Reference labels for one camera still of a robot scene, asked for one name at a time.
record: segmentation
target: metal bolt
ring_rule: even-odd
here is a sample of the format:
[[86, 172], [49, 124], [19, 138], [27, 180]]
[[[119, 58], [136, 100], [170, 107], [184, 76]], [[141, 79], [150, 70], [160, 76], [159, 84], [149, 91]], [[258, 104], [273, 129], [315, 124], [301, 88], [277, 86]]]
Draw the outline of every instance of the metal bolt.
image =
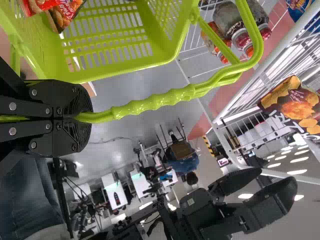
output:
[[37, 143], [34, 141], [33, 143], [31, 143], [31, 148], [35, 149], [37, 147]]
[[57, 123], [56, 124], [56, 129], [59, 131], [59, 130], [61, 130], [61, 128], [62, 128], [61, 123]]
[[9, 109], [10, 109], [11, 111], [15, 111], [15, 110], [17, 109], [17, 104], [16, 104], [15, 102], [11, 102], [11, 103], [9, 104]]
[[61, 109], [61, 107], [58, 107], [58, 108], [56, 109], [56, 113], [59, 114], [59, 115], [62, 115], [62, 109]]
[[36, 89], [32, 89], [31, 93], [32, 93], [33, 96], [37, 96], [38, 91]]
[[16, 135], [16, 134], [17, 134], [17, 129], [16, 129], [15, 127], [11, 127], [11, 128], [9, 129], [9, 134], [10, 134], [11, 136]]

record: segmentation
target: yellow black warning stripe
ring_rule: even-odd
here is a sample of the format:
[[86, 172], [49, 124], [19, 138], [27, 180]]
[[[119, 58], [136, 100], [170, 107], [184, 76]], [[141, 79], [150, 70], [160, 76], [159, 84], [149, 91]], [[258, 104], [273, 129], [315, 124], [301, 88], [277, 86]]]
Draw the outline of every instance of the yellow black warning stripe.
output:
[[209, 153], [211, 154], [212, 157], [215, 157], [214, 151], [211, 149], [211, 143], [209, 141], [209, 139], [207, 138], [206, 135], [202, 136], [204, 143], [206, 145], [206, 147], [208, 148]]

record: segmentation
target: jeans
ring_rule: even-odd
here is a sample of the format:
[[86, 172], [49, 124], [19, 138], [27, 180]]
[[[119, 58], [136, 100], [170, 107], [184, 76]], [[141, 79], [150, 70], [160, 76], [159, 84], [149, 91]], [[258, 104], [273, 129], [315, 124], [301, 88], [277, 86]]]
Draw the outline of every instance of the jeans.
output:
[[46, 160], [26, 155], [0, 179], [0, 240], [64, 223]]

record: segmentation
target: bottle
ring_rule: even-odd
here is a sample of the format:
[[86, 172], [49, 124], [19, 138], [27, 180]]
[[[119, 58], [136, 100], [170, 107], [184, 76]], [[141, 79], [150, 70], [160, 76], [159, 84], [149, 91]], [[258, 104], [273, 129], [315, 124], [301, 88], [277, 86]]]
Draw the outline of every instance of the bottle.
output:
[[[247, 0], [252, 15], [262, 35], [267, 40], [272, 31], [268, 26], [269, 17], [262, 6], [256, 0]], [[227, 39], [231, 39], [233, 45], [240, 51], [245, 52], [248, 57], [254, 53], [252, 40], [242, 20], [237, 6], [228, 1], [217, 4], [213, 19]]]
[[217, 4], [212, 18], [224, 37], [231, 40], [238, 50], [242, 51], [251, 42], [238, 8], [233, 2]]
[[[208, 23], [208, 25], [222, 39], [222, 41], [225, 43], [225, 45], [227, 45], [230, 48], [231, 47], [231, 41], [227, 40], [224, 37], [224, 35], [219, 30], [219, 28], [216, 25], [216, 23], [214, 21], [211, 21], [211, 22]], [[229, 62], [228, 59], [219, 50], [219, 48], [216, 45], [214, 45], [214, 43], [209, 39], [209, 37], [203, 31], [201, 31], [201, 37], [202, 37], [202, 39], [204, 41], [204, 44], [207, 46], [209, 52], [212, 55], [218, 57], [223, 64], [227, 64]]]
[[266, 11], [257, 0], [246, 0], [246, 2], [259, 28], [263, 41], [266, 41], [272, 34], [272, 30], [268, 26], [269, 17]]

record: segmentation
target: blue shirt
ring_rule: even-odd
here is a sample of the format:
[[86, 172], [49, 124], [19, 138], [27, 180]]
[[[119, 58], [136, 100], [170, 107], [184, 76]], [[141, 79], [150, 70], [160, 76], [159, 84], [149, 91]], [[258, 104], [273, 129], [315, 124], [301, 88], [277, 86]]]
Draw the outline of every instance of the blue shirt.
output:
[[191, 157], [181, 161], [168, 161], [167, 162], [172, 168], [178, 172], [187, 174], [197, 169], [199, 164], [199, 157], [194, 153]]

